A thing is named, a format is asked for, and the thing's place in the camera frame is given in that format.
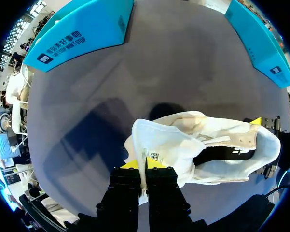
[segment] black cable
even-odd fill
[[[265,195],[265,197],[269,197],[271,194],[273,194],[274,192],[276,192],[276,191],[278,191],[278,190],[280,190],[280,189],[285,189],[285,188],[288,188],[288,187],[290,187],[290,185],[282,185],[282,186],[280,186],[280,187],[277,187],[277,188],[275,188],[274,190],[271,190],[269,193],[267,193],[266,195]]]

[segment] blue panel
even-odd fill
[[[12,203],[12,202],[10,202],[10,200],[9,200],[9,197],[8,197],[8,196],[11,195],[11,192],[10,192],[10,190],[9,190],[9,188],[8,188],[8,185],[6,184],[6,181],[5,181],[4,177],[3,177],[3,174],[2,174],[1,168],[0,168],[0,180],[5,184],[5,188],[2,189],[2,190],[0,190],[0,193],[1,193],[1,195],[4,197],[5,201],[6,201],[7,204],[9,205],[9,207],[10,207],[13,211],[15,211],[15,209],[17,208],[17,204]]]
[[[85,53],[122,44],[133,4],[133,0],[73,0],[46,23],[24,63],[46,72]]]
[[[7,159],[16,156],[20,156],[19,148],[13,152],[7,134],[0,134],[0,158]]]
[[[280,88],[290,86],[290,68],[273,34],[244,5],[233,0],[225,17],[244,44],[253,66]]]

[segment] gray tabletop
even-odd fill
[[[73,213],[96,215],[110,171],[124,164],[124,141],[138,118],[196,110],[237,120],[280,115],[289,127],[288,95],[252,67],[224,15],[177,0],[140,0],[127,42],[36,72],[28,110],[28,143],[42,188]],[[193,220],[212,223],[275,180],[187,184]],[[148,231],[148,204],[139,228]]]

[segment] clothing label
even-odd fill
[[[163,161],[163,158],[162,158],[161,154],[159,152],[157,152],[157,151],[149,151],[147,153],[147,156],[152,158],[155,161],[160,162],[160,163],[162,163],[162,161]]]
[[[157,151],[148,151],[147,149],[144,148],[143,152],[141,153],[141,156],[143,158],[143,161],[145,162],[146,157],[150,157],[155,161],[158,161],[160,163],[162,163],[163,158],[161,156],[161,154]]]

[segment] white garment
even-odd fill
[[[5,93],[7,103],[14,104],[25,85],[26,83],[21,72],[16,76],[11,75]]]
[[[144,192],[144,155],[159,154],[157,161],[173,166],[179,187],[185,183],[215,185],[247,181],[249,174],[278,157],[281,145],[276,136],[260,125],[191,111],[154,122],[137,120],[124,146],[129,153],[125,162],[138,161]],[[255,153],[248,160],[212,160],[195,167],[192,158],[206,146],[227,146],[241,151],[255,150]]]
[[[43,201],[41,201],[41,203],[54,216],[54,218],[64,227],[65,227],[64,221],[73,223],[78,220],[77,216],[73,215],[65,208],[62,208],[62,206],[60,206],[50,197],[45,198]]]

